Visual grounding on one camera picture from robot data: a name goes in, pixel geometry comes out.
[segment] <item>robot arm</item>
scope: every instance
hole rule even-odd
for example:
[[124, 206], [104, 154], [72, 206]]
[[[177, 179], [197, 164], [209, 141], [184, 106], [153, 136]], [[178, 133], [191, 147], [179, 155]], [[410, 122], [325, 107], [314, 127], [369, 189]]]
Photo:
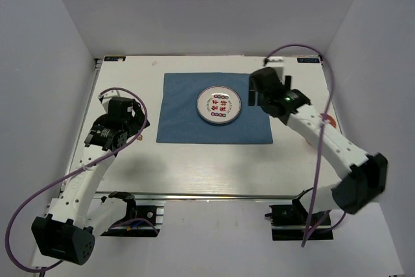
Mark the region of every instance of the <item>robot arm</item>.
[[104, 95], [100, 101], [107, 114], [93, 124], [79, 167], [85, 171], [71, 178], [64, 192], [46, 217], [35, 218], [32, 233], [44, 256], [84, 264], [91, 256], [95, 237], [117, 221], [136, 217], [136, 202], [129, 193], [114, 192], [90, 214], [89, 205], [105, 172], [116, 154], [94, 166], [85, 164], [122, 147], [143, 126], [144, 114], [138, 102], [117, 93]]
[[[264, 112], [303, 136], [317, 147], [322, 118], [300, 91], [291, 89], [291, 78], [282, 84], [272, 67], [265, 67], [250, 75], [249, 104], [257, 104]], [[387, 160], [381, 155], [368, 153], [347, 140], [333, 127], [325, 127], [322, 156], [333, 166], [342, 180], [317, 191], [315, 212], [342, 209], [355, 214], [385, 190]], [[293, 206], [307, 216], [310, 206], [310, 189], [299, 194]]]

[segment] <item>wall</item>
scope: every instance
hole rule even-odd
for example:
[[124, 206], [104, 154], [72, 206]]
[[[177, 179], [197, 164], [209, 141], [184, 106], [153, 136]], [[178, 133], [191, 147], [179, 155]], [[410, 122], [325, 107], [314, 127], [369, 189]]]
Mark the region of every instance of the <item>wall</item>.
[[406, 273], [415, 276], [415, 0], [354, 0], [328, 49], [345, 133], [389, 160], [380, 204]]
[[63, 0], [94, 57], [327, 49], [353, 0]]
[[[17, 206], [62, 176], [93, 76], [93, 59], [61, 0], [0, 0], [0, 233]], [[12, 229], [12, 250], [29, 265], [41, 196]], [[2, 276], [26, 276], [0, 248]]]

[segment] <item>white tabletop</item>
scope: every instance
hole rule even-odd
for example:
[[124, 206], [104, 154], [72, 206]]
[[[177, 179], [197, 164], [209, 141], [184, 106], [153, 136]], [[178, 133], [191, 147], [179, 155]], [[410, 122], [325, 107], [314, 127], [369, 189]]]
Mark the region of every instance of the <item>white tabletop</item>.
[[[313, 184], [316, 152], [277, 119], [270, 120], [274, 138], [271, 145], [156, 143], [165, 73], [251, 73], [262, 67], [262, 61], [246, 56], [127, 56], [124, 62], [103, 62], [75, 159], [92, 123], [104, 113], [97, 95], [119, 86], [144, 100], [151, 126], [143, 132], [143, 141], [118, 155], [99, 191], [297, 195]], [[284, 58], [283, 64], [285, 74], [293, 77], [292, 87], [306, 94], [322, 111], [329, 94], [321, 65], [300, 64], [296, 58]], [[329, 113], [336, 118], [333, 109]], [[334, 170], [323, 161], [320, 185], [338, 181]]]
[[[173, 201], [157, 238], [100, 237], [83, 266], [63, 263], [46, 277], [379, 277], [402, 274], [378, 204], [348, 215], [334, 240], [272, 241], [265, 203]], [[342, 215], [333, 211], [334, 221]], [[36, 252], [34, 265], [55, 259]]]

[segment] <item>blue cloth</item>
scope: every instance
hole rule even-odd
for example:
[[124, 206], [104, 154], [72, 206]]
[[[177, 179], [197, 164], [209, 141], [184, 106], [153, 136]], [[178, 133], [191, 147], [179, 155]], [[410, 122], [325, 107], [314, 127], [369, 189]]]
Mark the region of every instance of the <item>blue cloth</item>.
[[[171, 73], [164, 75], [158, 143], [272, 144], [270, 118], [259, 106], [248, 106], [248, 74]], [[197, 97], [211, 86], [226, 86], [241, 98], [238, 118], [212, 125], [197, 112]]]

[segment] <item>round plate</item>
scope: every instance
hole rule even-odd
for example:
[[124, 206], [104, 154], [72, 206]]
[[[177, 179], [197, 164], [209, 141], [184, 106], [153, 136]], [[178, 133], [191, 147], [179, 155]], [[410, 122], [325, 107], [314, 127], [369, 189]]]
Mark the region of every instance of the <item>round plate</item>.
[[213, 86], [205, 89], [197, 98], [197, 111], [206, 121], [224, 125], [238, 117], [241, 99], [232, 89]]

